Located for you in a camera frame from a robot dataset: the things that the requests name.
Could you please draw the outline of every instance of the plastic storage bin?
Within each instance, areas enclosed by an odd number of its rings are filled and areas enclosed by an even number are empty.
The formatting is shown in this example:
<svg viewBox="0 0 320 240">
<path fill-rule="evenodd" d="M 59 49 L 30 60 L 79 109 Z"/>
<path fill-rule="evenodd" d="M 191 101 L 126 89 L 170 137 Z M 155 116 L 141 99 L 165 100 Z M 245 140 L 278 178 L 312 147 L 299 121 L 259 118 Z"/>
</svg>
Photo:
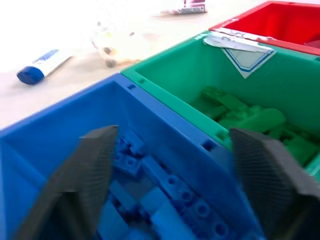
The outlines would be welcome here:
<svg viewBox="0 0 320 240">
<path fill-rule="evenodd" d="M 320 114 L 317 109 L 320 106 L 320 82 L 317 76 L 320 74 L 320 62 L 317 56 L 268 45 L 276 51 L 275 55 L 245 79 L 222 48 L 204 44 L 205 36 L 206 32 L 199 34 L 125 69 L 122 74 L 227 147 L 230 146 L 228 130 L 213 120 L 212 116 L 221 109 L 214 108 L 212 101 L 206 99 L 210 95 L 206 93 L 208 88 L 221 90 L 251 107 L 258 105 L 277 109 L 289 123 L 317 136 L 319 143 Z M 247 116 L 252 117 L 256 112 L 259 109 L 254 107 L 244 112 L 244 116 L 237 116 L 235 122 L 246 120 Z M 274 119 L 270 116 L 260 115 L 267 124 Z M 295 138 L 290 131 L 283 137 L 275 132 L 271 135 L 282 142 Z M 294 142 L 288 144 L 288 148 L 293 150 L 290 152 L 295 157 L 304 157 L 300 150 L 295 149 Z M 310 151 L 308 160 L 297 160 L 303 166 L 307 165 L 319 151 L 318 147 Z"/>
<path fill-rule="evenodd" d="M 167 171 L 175 175 L 168 181 L 181 179 L 224 220 L 228 233 L 235 239 L 248 232 L 261 234 L 246 197 L 237 186 L 231 153 L 132 81 L 116 74 L 1 132 L 0 239 L 10 239 L 48 177 L 75 150 L 80 137 L 108 125 L 119 125 L 121 139 L 117 143 L 117 154 L 127 147 L 140 156 L 139 159 L 147 153 L 149 157 L 144 158 L 144 165 L 151 173 L 161 173 L 155 170 L 154 160 L 161 162 L 157 164 L 166 166 Z M 116 160 L 122 159 L 123 155 L 117 157 L 117 154 Z M 116 168 L 132 176 L 138 174 L 133 167 L 138 160 L 133 155 L 126 156 L 126 160 L 132 168 L 115 161 Z M 163 178 L 165 175 L 152 176 Z M 131 198 L 120 185 L 113 182 L 110 191 L 124 201 L 122 209 L 130 211 Z M 154 191 L 141 199 L 146 212 L 159 207 L 148 200 L 153 194 L 157 196 L 157 190 Z M 155 216 L 154 221 L 160 228 L 168 208 Z M 102 218 L 103 223 L 109 220 L 108 214 Z M 104 231 L 108 233 L 104 226 L 99 226 L 101 235 Z M 222 235 L 226 234 L 225 228 L 216 227 Z"/>
<path fill-rule="evenodd" d="M 250 33 L 260 43 L 320 56 L 319 22 L 320 5 L 267 1 L 210 30 L 223 27 Z"/>
</svg>

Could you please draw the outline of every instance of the red plastic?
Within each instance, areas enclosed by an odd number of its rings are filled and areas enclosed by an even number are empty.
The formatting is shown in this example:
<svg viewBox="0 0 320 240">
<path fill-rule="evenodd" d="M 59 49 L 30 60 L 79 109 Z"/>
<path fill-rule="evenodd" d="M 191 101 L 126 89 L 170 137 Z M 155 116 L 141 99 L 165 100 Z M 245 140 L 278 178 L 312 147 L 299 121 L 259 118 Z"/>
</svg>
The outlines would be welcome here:
<svg viewBox="0 0 320 240">
<path fill-rule="evenodd" d="M 210 28 L 224 27 L 274 39 L 256 41 L 320 56 L 320 5 L 267 1 Z"/>
</svg>

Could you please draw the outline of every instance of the table surface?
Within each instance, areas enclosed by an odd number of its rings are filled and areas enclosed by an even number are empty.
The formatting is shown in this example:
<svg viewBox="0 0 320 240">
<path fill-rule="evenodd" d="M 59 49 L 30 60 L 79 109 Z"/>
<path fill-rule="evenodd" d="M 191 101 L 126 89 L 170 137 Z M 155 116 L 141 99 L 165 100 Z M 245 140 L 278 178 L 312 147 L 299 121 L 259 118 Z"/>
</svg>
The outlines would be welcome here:
<svg viewBox="0 0 320 240">
<path fill-rule="evenodd" d="M 154 55 L 209 27 L 232 18 L 264 0 L 206 0 L 208 13 L 139 19 L 135 24 L 145 32 L 157 34 Z M 309 2 L 320 3 L 320 0 Z M 37 85 L 21 83 L 17 69 L 0 73 L 0 129 L 6 128 L 47 108 L 127 67 L 107 68 L 99 54 L 92 50 L 80 53 Z"/>
</svg>

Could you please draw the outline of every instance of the textured rubber pad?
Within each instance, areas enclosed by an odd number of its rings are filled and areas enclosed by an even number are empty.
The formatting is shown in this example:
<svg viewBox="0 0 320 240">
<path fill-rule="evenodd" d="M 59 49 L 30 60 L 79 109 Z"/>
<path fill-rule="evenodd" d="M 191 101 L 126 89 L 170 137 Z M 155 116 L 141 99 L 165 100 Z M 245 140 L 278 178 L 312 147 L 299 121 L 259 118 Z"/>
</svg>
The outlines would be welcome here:
<svg viewBox="0 0 320 240">
<path fill-rule="evenodd" d="M 117 135 L 118 126 L 108 126 L 81 138 L 39 194 L 15 239 L 94 238 L 112 177 Z"/>
<path fill-rule="evenodd" d="M 268 240 L 320 239 L 320 187 L 285 146 L 249 130 L 230 130 L 237 172 Z"/>
</svg>

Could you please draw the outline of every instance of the blue bin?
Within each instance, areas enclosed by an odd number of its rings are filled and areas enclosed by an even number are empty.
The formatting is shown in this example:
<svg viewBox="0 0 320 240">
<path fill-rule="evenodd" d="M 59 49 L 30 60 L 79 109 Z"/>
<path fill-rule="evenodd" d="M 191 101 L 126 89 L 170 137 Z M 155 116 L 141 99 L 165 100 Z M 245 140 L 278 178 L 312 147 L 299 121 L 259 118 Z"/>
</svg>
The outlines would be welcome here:
<svg viewBox="0 0 320 240">
<path fill-rule="evenodd" d="M 262 235 L 237 183 L 231 153 L 115 74 L 1 132 L 0 239 L 11 238 L 48 177 L 75 150 L 79 137 L 107 125 L 119 125 L 120 136 L 135 133 L 131 139 L 142 140 L 144 151 L 210 204 L 234 233 L 232 239 Z"/>
</svg>

